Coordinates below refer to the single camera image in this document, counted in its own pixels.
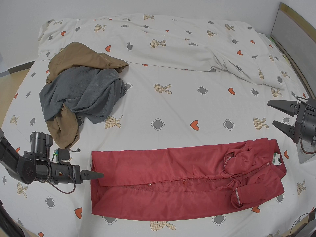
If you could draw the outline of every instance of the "red heart print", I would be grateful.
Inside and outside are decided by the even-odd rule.
[[[82,217],[82,207],[80,207],[80,208],[77,208],[76,210],[75,210],[75,213],[76,213],[76,216],[78,217],[78,219],[81,219],[81,217]]]
[[[253,207],[251,210],[253,212],[255,212],[255,213],[259,213],[260,212],[260,209],[257,206]]]
[[[108,46],[105,48],[105,50],[106,50],[107,52],[111,52],[110,48],[111,48],[111,45],[108,45]]]
[[[229,91],[231,94],[233,94],[233,95],[236,94],[233,88],[229,88],[228,91]]]
[[[190,124],[190,126],[191,126],[195,131],[198,131],[200,128],[197,126],[197,124],[198,124],[198,121],[195,120],[195,121],[193,121],[193,122]]]
[[[288,151],[287,151],[287,150],[284,151],[284,156],[289,159]]]

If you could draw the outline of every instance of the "red garment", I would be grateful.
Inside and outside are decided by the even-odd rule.
[[[284,192],[286,168],[272,164],[277,141],[146,151],[92,152],[92,214],[172,221],[258,206]]]

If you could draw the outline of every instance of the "gray headboard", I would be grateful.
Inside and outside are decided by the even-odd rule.
[[[316,30],[289,6],[280,3],[271,37],[290,60],[307,93],[316,94]]]

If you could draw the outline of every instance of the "gray garment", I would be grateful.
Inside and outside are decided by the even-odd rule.
[[[80,66],[59,74],[44,86],[39,100],[45,121],[53,118],[63,103],[73,112],[83,112],[96,124],[104,121],[114,104],[125,95],[125,85],[115,69]]]

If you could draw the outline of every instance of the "bed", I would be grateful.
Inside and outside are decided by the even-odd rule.
[[[280,13],[284,13],[281,6],[278,17]],[[302,79],[308,77],[308,69],[299,70],[301,66],[289,55],[290,43],[277,31],[288,22],[284,25],[278,17],[271,37],[243,22],[150,14],[47,22],[39,33],[39,58],[18,89],[2,130],[21,155],[30,150],[33,131],[49,133],[39,92],[50,59],[77,41],[130,65],[120,74],[126,95],[111,113],[117,125],[105,128],[104,122],[92,124],[79,114],[80,139],[73,149],[81,152],[71,153],[71,164],[90,170],[91,151],[190,147],[267,137],[277,139],[287,167],[282,195],[227,215],[161,222],[157,230],[147,221],[92,215],[89,181],[65,195],[48,184],[21,184],[0,168],[0,197],[6,211],[39,236],[267,236],[290,229],[298,216],[315,206],[316,172],[313,162],[299,164],[296,144],[272,125],[273,120],[293,124],[296,118],[268,107],[267,102],[314,97],[314,88]],[[225,55],[219,58],[217,53]],[[264,77],[247,66],[251,62]],[[51,157],[56,148],[53,144]],[[58,188],[70,192],[73,186]]]

